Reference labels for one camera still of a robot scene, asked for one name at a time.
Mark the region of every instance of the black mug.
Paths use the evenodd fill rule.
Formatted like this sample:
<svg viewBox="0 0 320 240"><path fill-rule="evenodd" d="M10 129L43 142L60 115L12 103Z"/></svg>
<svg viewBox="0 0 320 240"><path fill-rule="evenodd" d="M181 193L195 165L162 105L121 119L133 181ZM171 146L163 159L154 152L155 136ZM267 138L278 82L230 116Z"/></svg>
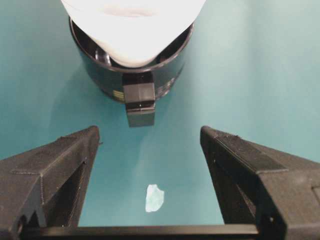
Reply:
<svg viewBox="0 0 320 240"><path fill-rule="evenodd" d="M128 68L113 61L71 19L70 30L92 80L110 98L124 103L130 127L151 126L156 100L165 96L184 68L194 25L181 33L147 66Z"/></svg>

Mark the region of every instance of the teal tabletop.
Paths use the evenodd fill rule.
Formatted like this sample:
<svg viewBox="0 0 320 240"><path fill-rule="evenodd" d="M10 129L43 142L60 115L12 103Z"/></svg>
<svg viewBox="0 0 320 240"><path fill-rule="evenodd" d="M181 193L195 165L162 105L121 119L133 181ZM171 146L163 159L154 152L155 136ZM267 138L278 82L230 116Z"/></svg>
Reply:
<svg viewBox="0 0 320 240"><path fill-rule="evenodd" d="M319 23L319 0L207 0L154 126L129 128L86 73L61 2L2 1L0 159L97 125L81 226L222 224L200 128L320 161ZM150 184L164 191L155 212Z"/></svg>

